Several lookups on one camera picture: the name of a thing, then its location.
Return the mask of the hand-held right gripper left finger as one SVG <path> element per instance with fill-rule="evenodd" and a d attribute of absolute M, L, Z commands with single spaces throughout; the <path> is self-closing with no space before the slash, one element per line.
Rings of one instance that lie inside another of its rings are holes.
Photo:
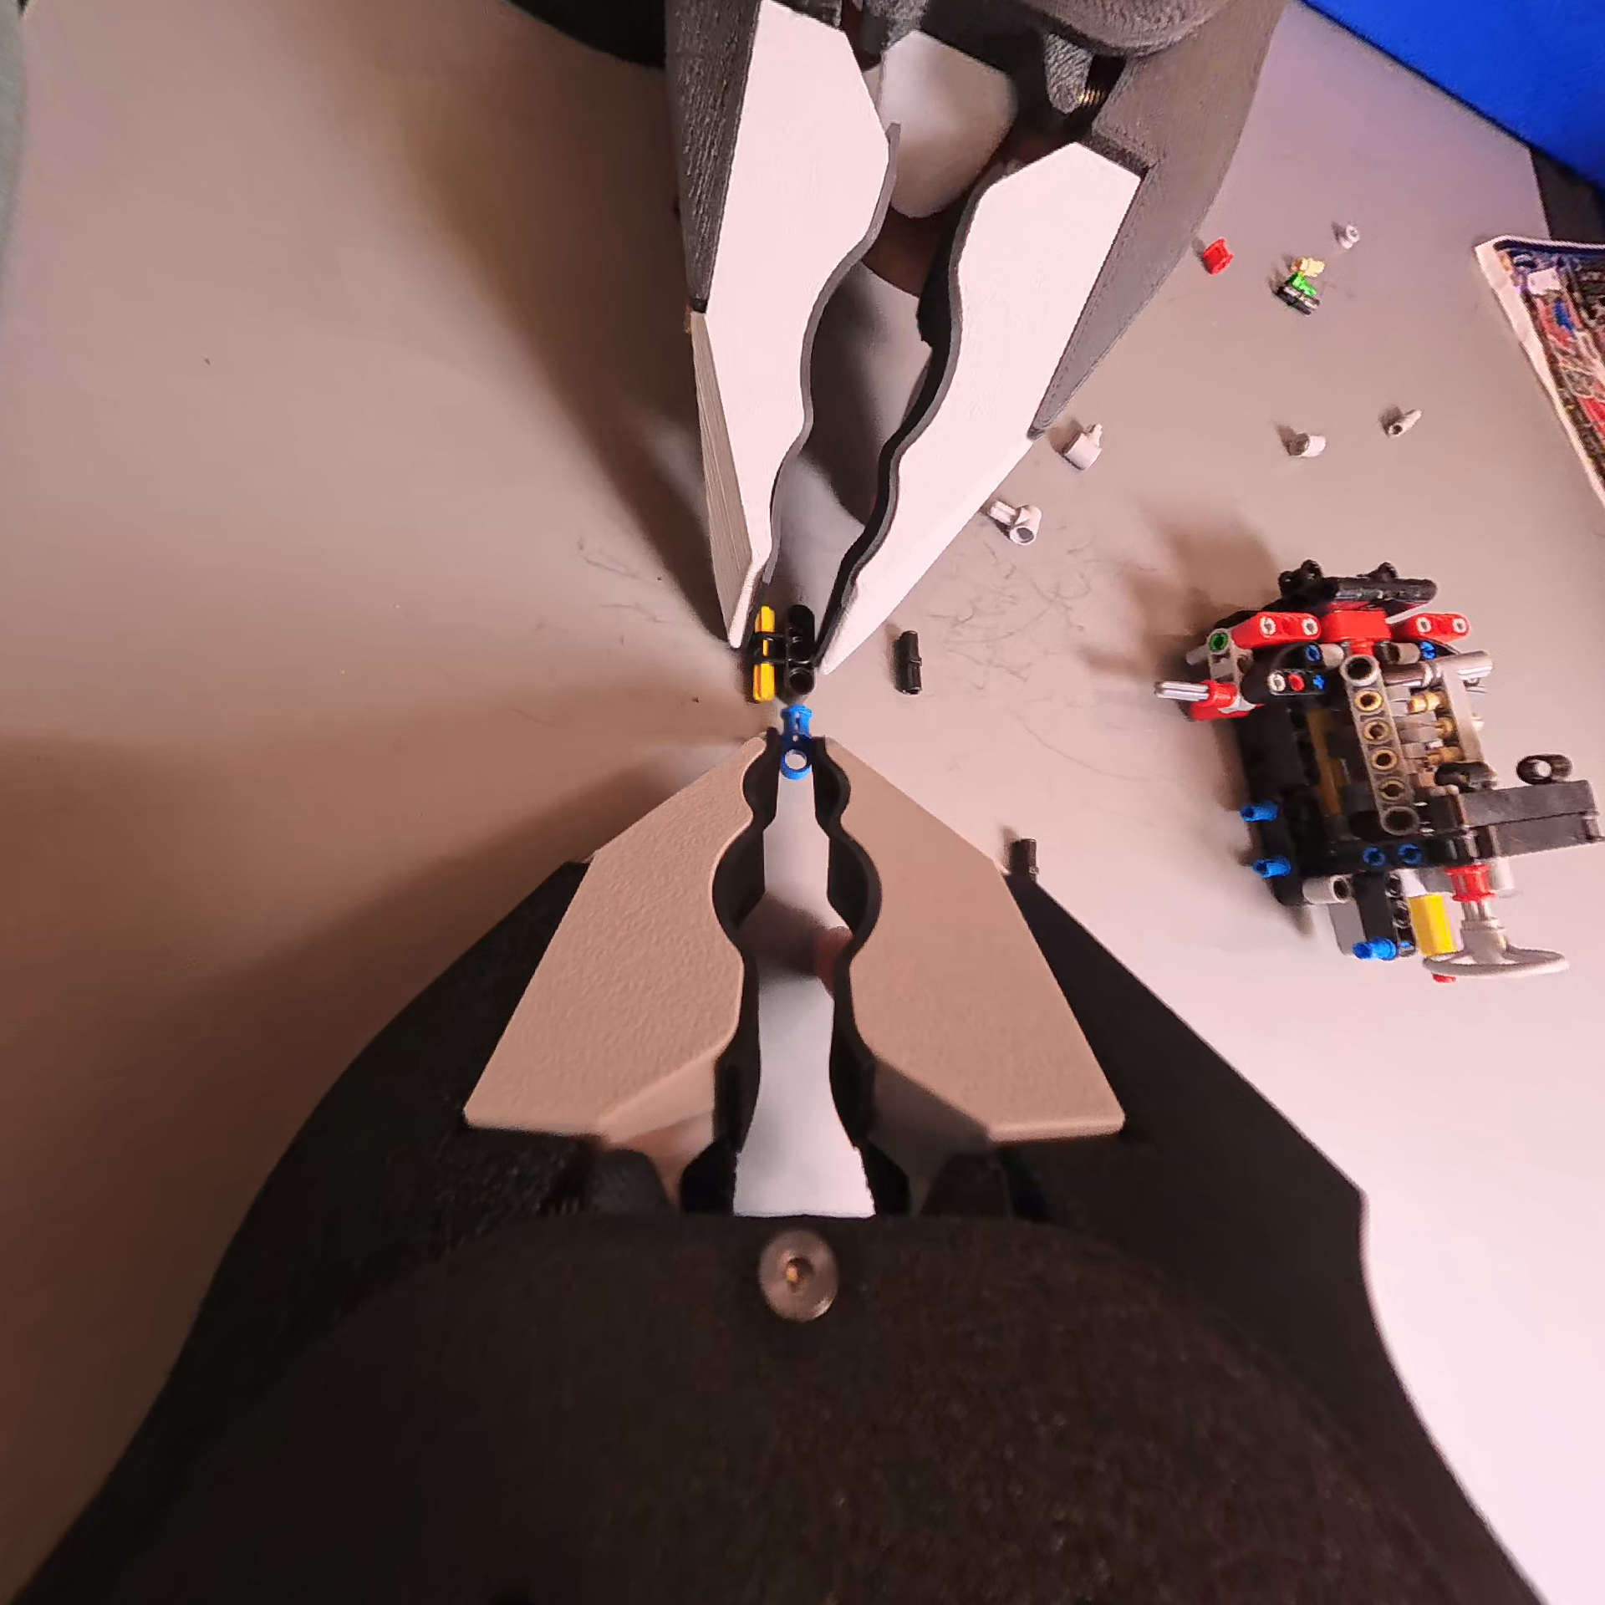
<path fill-rule="evenodd" d="M 733 1212 L 757 1107 L 757 963 L 782 744 L 754 738 L 593 854 L 467 1105 L 482 1132 L 648 1158 L 687 1212 Z"/>

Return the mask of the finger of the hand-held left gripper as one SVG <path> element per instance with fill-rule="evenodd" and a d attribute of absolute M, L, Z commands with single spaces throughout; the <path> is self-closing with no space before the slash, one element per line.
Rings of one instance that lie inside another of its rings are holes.
<path fill-rule="evenodd" d="M 819 323 L 895 169 L 841 4 L 689 4 L 689 337 L 734 648 L 773 568 L 776 482 L 813 430 Z"/>
<path fill-rule="evenodd" d="M 1140 174 L 1084 146 L 987 174 L 922 297 L 931 358 L 843 558 L 817 669 L 840 669 L 1029 451 Z"/>

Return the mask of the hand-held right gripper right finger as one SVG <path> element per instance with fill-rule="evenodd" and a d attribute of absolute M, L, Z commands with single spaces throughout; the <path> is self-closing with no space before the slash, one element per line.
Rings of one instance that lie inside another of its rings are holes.
<path fill-rule="evenodd" d="M 830 1084 L 874 1210 L 962 1156 L 1122 1132 L 1126 1114 L 992 858 L 843 744 L 813 751 L 834 963 Z"/>

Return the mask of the partly built lego car chassis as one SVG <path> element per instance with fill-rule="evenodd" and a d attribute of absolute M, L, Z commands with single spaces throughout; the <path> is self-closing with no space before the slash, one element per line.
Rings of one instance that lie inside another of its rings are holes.
<path fill-rule="evenodd" d="M 1218 619 L 1155 694 L 1227 726 L 1254 874 L 1287 910 L 1325 910 L 1359 961 L 1417 960 L 1438 984 L 1564 973 L 1512 942 L 1514 860 L 1594 847 L 1600 805 L 1566 755 L 1501 780 L 1480 700 L 1493 656 L 1438 583 L 1380 564 L 1283 572 L 1273 600 Z"/>

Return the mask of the person's left hand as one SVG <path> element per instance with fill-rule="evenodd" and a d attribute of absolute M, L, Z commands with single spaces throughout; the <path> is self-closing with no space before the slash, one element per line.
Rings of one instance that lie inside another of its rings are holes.
<path fill-rule="evenodd" d="M 876 241 L 862 256 L 862 266 L 883 283 L 920 298 L 931 276 L 945 232 L 943 214 L 908 216 L 885 212 Z"/>

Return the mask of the large blue storage bin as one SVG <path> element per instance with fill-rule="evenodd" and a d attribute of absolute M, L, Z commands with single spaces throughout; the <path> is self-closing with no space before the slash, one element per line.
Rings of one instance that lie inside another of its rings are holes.
<path fill-rule="evenodd" d="M 1315 2 L 1499 128 L 1604 186 L 1602 2 Z"/>

